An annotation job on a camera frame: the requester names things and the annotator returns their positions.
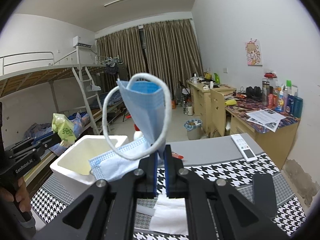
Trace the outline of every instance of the green plastic bag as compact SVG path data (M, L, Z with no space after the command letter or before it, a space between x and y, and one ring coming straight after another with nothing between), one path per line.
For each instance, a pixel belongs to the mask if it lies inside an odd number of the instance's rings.
M73 133L73 123L64 114L53 114L52 131L58 133L61 138L61 146L69 147L75 143L76 136Z

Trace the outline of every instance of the air conditioner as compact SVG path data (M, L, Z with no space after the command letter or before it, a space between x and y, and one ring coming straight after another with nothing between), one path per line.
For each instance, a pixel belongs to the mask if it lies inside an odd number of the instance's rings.
M92 45L86 41L86 40L81 40L80 36L76 36L73 38L73 47L76 48L76 46L81 46L85 48L91 48Z

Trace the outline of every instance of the human hand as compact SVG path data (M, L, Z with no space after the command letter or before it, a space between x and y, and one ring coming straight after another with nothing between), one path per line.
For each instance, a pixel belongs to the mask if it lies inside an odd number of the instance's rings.
M23 177L18 179L18 186L19 186L19 189L17 190L15 197L16 197L16 201L19 202L19 208L21 212L30 211L31 203L30 203L29 193L27 191L27 186ZM9 202L14 201L12 194L2 187L0 187L0 196L5 201L9 201Z

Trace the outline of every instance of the houndstooth tablecloth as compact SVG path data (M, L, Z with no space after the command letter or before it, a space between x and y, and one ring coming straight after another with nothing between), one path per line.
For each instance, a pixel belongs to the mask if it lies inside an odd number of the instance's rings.
M303 209L298 198L292 192L285 178L269 156L266 153L262 153L257 157L258 160L254 163L247 163L244 159L238 159L201 166L186 166L185 168L194 171L200 177L210 181L215 181L217 178L226 179L233 186L237 187L237 190L251 202L252 175L257 172L271 174L275 185L278 207L277 216L272 221L288 235L291 235L305 220ZM166 193L164 168L158 168L157 193ZM49 223L72 201L73 197L53 174L33 196L31 205L39 217L45 223ZM156 200L138 200L138 204L148 207L154 207L155 203ZM150 216L136 213L133 239L188 240L188 236L160 234L149 231L150 221Z

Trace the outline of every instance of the desk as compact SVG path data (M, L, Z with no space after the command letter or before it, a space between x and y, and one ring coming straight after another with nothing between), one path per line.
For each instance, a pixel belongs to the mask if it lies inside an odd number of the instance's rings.
M231 114L230 134L248 133L259 146L270 156L279 169L282 169L291 150L294 136L297 132L299 119L288 115L281 120L276 132L246 121L249 119L245 113L267 109L262 103L253 99L238 100L236 106L226 106L225 109Z
M204 84L193 84L187 82L191 91L191 100L193 105L193 111L196 116L199 116L202 120L202 127L204 132L209 135L211 131L211 100L210 90L203 90ZM221 85L218 88L213 88L215 91L230 91L233 92L236 89L227 85Z
M230 136L172 142L170 145L173 151L184 155L186 169L192 170L200 177L211 181L217 178L228 180L251 202L252 175L257 172L271 174L275 185L278 207L277 217L272 221L290 235L305 219L298 198L290 189L279 169L268 155L263 152L261 147L248 134L243 134L242 136L258 157L258 160L254 163L244 161ZM164 168L159 167L157 193L165 194L165 192ZM48 223L72 201L72 196L53 174L31 199L31 205L35 213L45 223ZM138 204L154 207L155 200L138 199ZM188 240L188 236L159 235L159 233L149 231L150 220L150 216L136 213L133 239L161 238L162 240L170 240L175 237Z

